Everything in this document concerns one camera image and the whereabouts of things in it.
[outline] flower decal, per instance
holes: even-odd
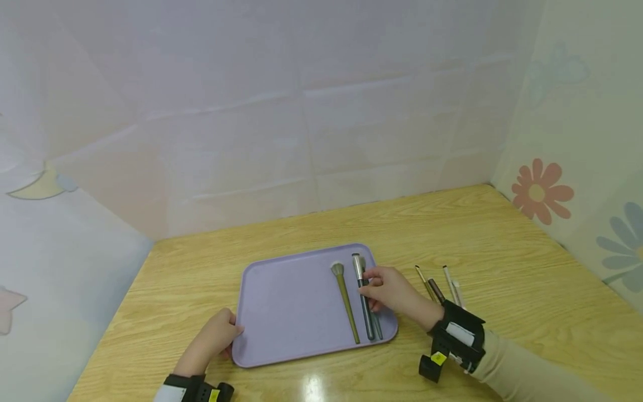
[[[529,219],[534,215],[543,224],[552,224],[553,211],[563,219],[569,219],[572,213],[559,202],[569,201],[574,197],[574,190],[569,186],[554,186],[563,175],[558,163],[550,163],[543,172],[543,161],[534,159],[532,170],[522,166],[518,171],[518,182],[511,186],[516,194],[514,205]]]
[[[643,209],[636,203],[626,203],[624,209],[629,226],[619,217],[610,219],[611,229],[621,242],[598,236],[596,243],[600,248],[617,254],[604,259],[603,266],[608,270],[621,271],[603,279],[603,282],[610,284],[621,279],[626,288],[638,293],[643,289]]]

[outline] pink flower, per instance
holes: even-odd
[[[519,170],[518,182],[511,186],[516,194],[514,205],[529,219],[534,215],[543,224],[552,224],[552,214],[549,210],[563,219],[569,219],[572,213],[558,203],[569,201],[574,197],[574,190],[569,186],[554,186],[563,175],[563,169],[557,163],[550,163],[543,172],[543,161],[534,159],[532,170],[522,166]]]

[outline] brush bristles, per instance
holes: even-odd
[[[344,264],[339,261],[333,262],[331,266],[331,271],[335,276],[344,275]]]

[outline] green brush handle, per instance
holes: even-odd
[[[353,338],[355,338],[355,343],[359,344],[358,328],[355,325],[353,310],[351,310],[350,308],[349,292],[346,290],[346,282],[344,282],[344,276],[335,275],[335,278],[337,278],[337,285],[339,285],[340,287],[341,298],[344,299],[344,307],[346,308],[346,314],[349,316],[350,328],[353,330]]]

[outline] blue flower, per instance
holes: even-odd
[[[622,244],[603,236],[596,238],[596,244],[619,254],[604,259],[602,264],[605,268],[623,270],[603,279],[603,282],[610,284],[622,279],[626,288],[638,293],[643,289],[643,208],[636,203],[626,203],[624,209],[629,226],[619,217],[613,216],[610,219],[611,228]]]

